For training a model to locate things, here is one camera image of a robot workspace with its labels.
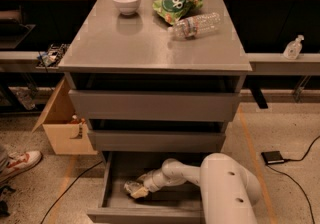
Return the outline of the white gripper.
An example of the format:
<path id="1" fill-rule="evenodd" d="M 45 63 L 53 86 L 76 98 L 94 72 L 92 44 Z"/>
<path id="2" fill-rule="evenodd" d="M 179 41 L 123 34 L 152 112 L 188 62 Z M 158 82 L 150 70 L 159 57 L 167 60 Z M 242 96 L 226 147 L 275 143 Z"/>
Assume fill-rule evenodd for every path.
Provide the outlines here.
<path id="1" fill-rule="evenodd" d="M 130 195 L 134 199 L 144 198 L 149 192 L 157 192 L 166 185 L 166 176 L 161 169 L 149 171 L 137 178 L 144 186 L 133 186 Z"/>

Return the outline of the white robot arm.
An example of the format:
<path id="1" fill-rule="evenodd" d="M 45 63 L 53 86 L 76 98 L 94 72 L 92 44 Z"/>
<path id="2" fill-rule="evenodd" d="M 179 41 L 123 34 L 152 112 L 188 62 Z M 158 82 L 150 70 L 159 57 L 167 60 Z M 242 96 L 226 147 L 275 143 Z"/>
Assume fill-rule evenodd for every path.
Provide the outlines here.
<path id="1" fill-rule="evenodd" d="M 200 188 L 206 224 L 258 224 L 253 211 L 261 198 L 257 177 L 222 153 L 206 156 L 199 167 L 166 159 L 159 169 L 127 181 L 124 189 L 137 199 L 186 182 Z"/>

